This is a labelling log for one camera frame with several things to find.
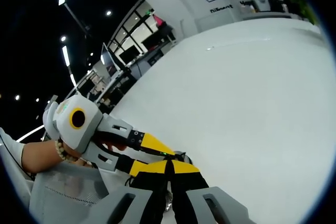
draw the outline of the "beaded bracelet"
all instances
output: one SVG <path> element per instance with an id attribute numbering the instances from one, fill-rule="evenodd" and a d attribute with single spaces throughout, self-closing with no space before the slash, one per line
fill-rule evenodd
<path id="1" fill-rule="evenodd" d="M 72 162 L 77 161 L 78 158 L 71 156 L 69 153 L 65 151 L 63 148 L 63 141 L 61 139 L 55 141 L 55 147 L 57 154 L 65 161 Z"/>

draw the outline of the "ceiling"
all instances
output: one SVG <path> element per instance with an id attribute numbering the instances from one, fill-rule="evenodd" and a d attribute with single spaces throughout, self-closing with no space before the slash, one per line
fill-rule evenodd
<path id="1" fill-rule="evenodd" d="M 67 45 L 71 70 L 79 80 L 90 68 L 88 62 L 99 59 L 102 43 L 109 41 L 136 1 L 67 0 L 86 28 L 85 35 L 58 0 L 4 0 L 0 127 L 19 138 L 42 125 L 47 101 L 53 94 L 61 101 L 73 88 L 62 46 Z M 107 10 L 112 11 L 109 17 Z M 63 35 L 67 36 L 64 43 L 60 41 Z"/>

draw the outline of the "white floor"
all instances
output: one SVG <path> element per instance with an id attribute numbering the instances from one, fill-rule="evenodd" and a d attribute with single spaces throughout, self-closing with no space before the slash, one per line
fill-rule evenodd
<path id="1" fill-rule="evenodd" d="M 328 183 L 335 101 L 334 60 L 318 28 L 270 18 L 182 41 L 112 115 L 186 151 L 252 221 L 289 224 L 307 216 Z M 174 223 L 170 215 L 165 223 Z"/>

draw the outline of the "yellow circular sensor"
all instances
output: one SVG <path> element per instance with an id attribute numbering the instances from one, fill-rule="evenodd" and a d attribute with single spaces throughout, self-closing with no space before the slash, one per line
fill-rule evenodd
<path id="1" fill-rule="evenodd" d="M 70 114 L 70 125 L 74 129 L 80 129 L 85 123 L 85 114 L 81 108 L 75 108 Z"/>

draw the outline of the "wrist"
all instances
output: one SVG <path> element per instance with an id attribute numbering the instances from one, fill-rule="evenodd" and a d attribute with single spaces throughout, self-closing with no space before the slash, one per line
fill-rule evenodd
<path id="1" fill-rule="evenodd" d="M 65 142 L 63 142 L 63 148 L 70 156 L 80 158 L 81 154 L 71 149 Z"/>

